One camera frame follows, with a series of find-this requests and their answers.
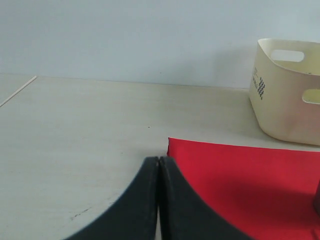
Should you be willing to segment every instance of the basket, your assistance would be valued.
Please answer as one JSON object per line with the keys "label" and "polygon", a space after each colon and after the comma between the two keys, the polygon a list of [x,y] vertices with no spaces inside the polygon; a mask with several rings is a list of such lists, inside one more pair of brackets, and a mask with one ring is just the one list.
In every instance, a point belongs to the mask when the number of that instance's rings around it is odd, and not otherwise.
{"label": "basket", "polygon": [[266,134],[320,146],[320,43],[260,39],[249,98]]}

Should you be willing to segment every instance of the red fabric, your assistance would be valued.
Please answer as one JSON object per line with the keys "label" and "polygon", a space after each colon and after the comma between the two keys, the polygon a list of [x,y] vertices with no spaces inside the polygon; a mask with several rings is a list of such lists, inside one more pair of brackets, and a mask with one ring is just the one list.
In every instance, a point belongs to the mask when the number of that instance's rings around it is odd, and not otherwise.
{"label": "red fabric", "polygon": [[212,209],[251,237],[320,239],[312,205],[320,152],[169,138],[168,156]]}

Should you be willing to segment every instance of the basket handle hole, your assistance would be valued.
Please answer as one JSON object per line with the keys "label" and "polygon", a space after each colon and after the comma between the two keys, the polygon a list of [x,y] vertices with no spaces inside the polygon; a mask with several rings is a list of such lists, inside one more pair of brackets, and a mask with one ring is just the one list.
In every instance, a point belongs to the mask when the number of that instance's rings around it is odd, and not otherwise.
{"label": "basket handle hole", "polygon": [[320,89],[308,89],[303,92],[302,100],[307,104],[320,105]]}
{"label": "basket handle hole", "polygon": [[276,49],[271,52],[271,59],[275,61],[301,62],[305,58],[302,51]]}

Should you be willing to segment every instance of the white wall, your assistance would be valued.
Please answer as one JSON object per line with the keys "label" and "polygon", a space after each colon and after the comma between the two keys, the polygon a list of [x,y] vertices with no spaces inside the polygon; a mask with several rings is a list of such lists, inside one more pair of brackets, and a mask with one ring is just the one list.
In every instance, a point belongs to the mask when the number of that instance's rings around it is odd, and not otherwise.
{"label": "white wall", "polygon": [[319,0],[1,0],[0,72],[247,88],[257,40],[320,42]]}

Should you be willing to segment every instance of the cream plastic basket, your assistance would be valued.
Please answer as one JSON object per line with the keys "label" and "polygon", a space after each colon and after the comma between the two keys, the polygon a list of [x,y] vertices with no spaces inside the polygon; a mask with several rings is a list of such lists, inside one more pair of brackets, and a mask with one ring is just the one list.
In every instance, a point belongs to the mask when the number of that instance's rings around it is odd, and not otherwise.
{"label": "cream plastic basket", "polygon": [[[272,58],[276,51],[302,60]],[[249,97],[266,134],[320,146],[320,43],[260,39]]]}

